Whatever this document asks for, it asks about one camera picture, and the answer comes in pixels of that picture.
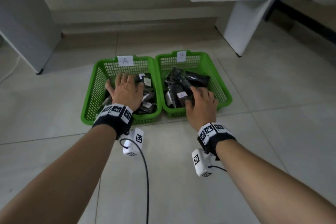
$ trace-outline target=basket labeled b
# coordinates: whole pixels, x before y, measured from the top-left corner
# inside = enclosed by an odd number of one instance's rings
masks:
[[[104,101],[105,82],[111,76],[116,77],[119,72],[127,72],[128,74],[150,73],[152,86],[156,93],[154,103],[157,104],[157,110],[150,114],[134,114],[133,125],[151,123],[156,120],[162,110],[162,105],[155,61],[151,57],[133,56],[133,66],[120,66],[118,57],[115,57],[115,59],[99,60],[94,65],[81,114],[81,120],[84,124],[93,125],[97,116],[97,110]]]
[[[177,54],[184,52],[185,61],[180,61]],[[208,54],[204,52],[191,51],[174,51],[171,54],[161,54],[155,57],[155,65],[157,69],[157,80],[160,88],[160,98],[163,109],[168,117],[181,117],[186,115],[186,108],[170,108],[166,105],[164,90],[166,88],[165,80],[172,70],[172,67],[181,68],[184,71],[207,75],[210,77],[208,89],[212,91],[215,98],[219,100],[217,110],[224,106],[228,106],[232,102],[232,96],[226,88],[222,78],[218,74],[212,60]]]

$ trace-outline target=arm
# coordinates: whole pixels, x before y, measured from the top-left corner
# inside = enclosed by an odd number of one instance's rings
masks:
[[[119,74],[115,90],[106,88],[113,104],[135,111],[141,104],[142,83]],[[105,124],[90,129],[76,144],[37,175],[1,211],[0,224],[77,223],[98,184],[116,139],[115,130]]]
[[[192,87],[195,107],[186,102],[193,128],[216,122],[218,100]],[[336,207],[311,188],[245,149],[235,140],[220,141],[215,153],[261,223],[336,223]]]

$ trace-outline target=hand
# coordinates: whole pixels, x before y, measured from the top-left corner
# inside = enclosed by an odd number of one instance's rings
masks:
[[[118,73],[115,79],[115,89],[112,88],[108,79],[105,87],[112,96],[112,104],[128,106],[132,111],[136,111],[142,102],[144,83],[140,82],[138,87],[134,84],[134,76],[125,73]]]
[[[196,89],[191,87],[195,98],[195,107],[193,108],[191,101],[185,101],[185,109],[187,118],[191,126],[198,132],[201,127],[209,122],[216,122],[216,111],[218,99],[207,88],[200,87]]]

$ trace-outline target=paper label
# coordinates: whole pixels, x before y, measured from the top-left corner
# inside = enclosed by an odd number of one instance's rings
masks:
[[[133,56],[118,56],[118,63],[121,67],[134,66]]]
[[[146,95],[144,95],[143,98],[142,98],[142,101],[143,101],[148,95],[149,95],[149,93],[146,94]]]
[[[170,106],[170,105],[173,104],[173,101],[171,101],[169,91],[167,91],[167,93],[166,93],[166,103],[167,103],[167,106]]]
[[[151,104],[151,103],[149,103],[149,102],[142,102],[141,103],[144,107],[146,107],[146,108],[149,108],[149,107],[151,107],[153,104]]]
[[[144,78],[143,79],[143,83],[145,84],[145,85],[147,85],[148,87],[150,87],[150,86],[152,86],[152,81],[151,81],[151,79],[149,79],[149,78]]]
[[[176,62],[184,62],[187,58],[187,52],[177,52]]]
[[[185,91],[182,91],[180,93],[176,93],[176,95],[178,96],[178,98],[183,98],[186,97],[188,94]]]

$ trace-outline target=person's left hand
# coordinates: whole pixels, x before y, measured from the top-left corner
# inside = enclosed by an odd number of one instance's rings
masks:
[[[106,81],[105,87],[112,96],[112,104],[128,106],[133,112],[140,107],[144,92],[144,83],[140,82],[136,87],[133,75],[118,73],[115,79],[115,89],[112,88],[109,79]]]

